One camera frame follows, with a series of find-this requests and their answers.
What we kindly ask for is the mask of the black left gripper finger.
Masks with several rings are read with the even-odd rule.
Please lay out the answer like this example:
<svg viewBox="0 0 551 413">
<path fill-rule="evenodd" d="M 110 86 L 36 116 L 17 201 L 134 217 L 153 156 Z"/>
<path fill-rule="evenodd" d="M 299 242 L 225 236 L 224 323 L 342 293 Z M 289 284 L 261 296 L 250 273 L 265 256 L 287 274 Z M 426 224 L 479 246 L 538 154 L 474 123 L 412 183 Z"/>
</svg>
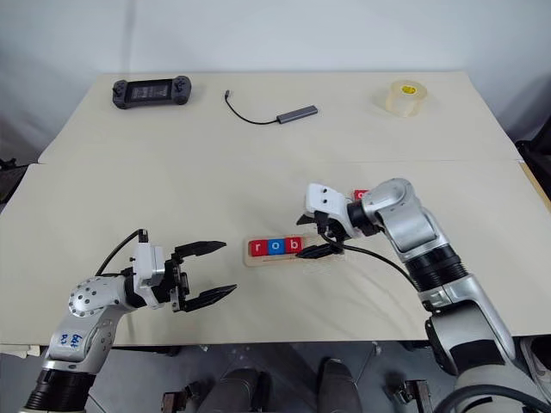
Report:
<svg viewBox="0 0 551 413">
<path fill-rule="evenodd" d="M 197 241 L 177 246 L 173 252 L 173 258 L 183 261 L 189 256 L 204 256 L 211 254 L 216 250 L 226 247 L 225 242 L 221 241 Z"/>
<path fill-rule="evenodd" d="M 218 301 L 222 300 L 224 297 L 232 293 L 238 287 L 237 284 L 216 287 L 204 292 L 201 292 L 197 297 L 184 300 L 183 301 L 183 310 L 184 311 L 197 311 L 201 308 L 213 305 Z"/>
</svg>

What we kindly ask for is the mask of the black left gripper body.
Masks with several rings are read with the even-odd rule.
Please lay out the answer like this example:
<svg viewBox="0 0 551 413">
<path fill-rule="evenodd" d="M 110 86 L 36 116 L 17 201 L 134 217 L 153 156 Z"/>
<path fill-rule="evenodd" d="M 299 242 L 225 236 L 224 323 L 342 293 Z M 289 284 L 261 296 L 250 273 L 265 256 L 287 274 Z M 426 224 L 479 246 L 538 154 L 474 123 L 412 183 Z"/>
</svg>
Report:
<svg viewBox="0 0 551 413">
<path fill-rule="evenodd" d="M 181 270 L 183 257 L 174 251 L 164 263 L 164 273 L 160 282 L 152 288 L 159 304 L 170 304 L 173 312 L 189 311 L 186 297 L 189 295 L 188 276 Z"/>
</svg>

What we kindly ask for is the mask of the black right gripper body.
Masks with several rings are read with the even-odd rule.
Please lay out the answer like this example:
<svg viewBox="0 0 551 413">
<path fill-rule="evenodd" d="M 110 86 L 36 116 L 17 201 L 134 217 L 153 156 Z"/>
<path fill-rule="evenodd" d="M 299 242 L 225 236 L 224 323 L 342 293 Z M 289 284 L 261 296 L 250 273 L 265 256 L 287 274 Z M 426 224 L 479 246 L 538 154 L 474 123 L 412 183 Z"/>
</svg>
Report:
<svg viewBox="0 0 551 413">
<path fill-rule="evenodd" d="M 338 243 L 347 239 L 344 227 L 337 220 L 330 218 L 328 213 L 317 211 L 313 218 L 320 236 L 332 238 Z"/>
</svg>

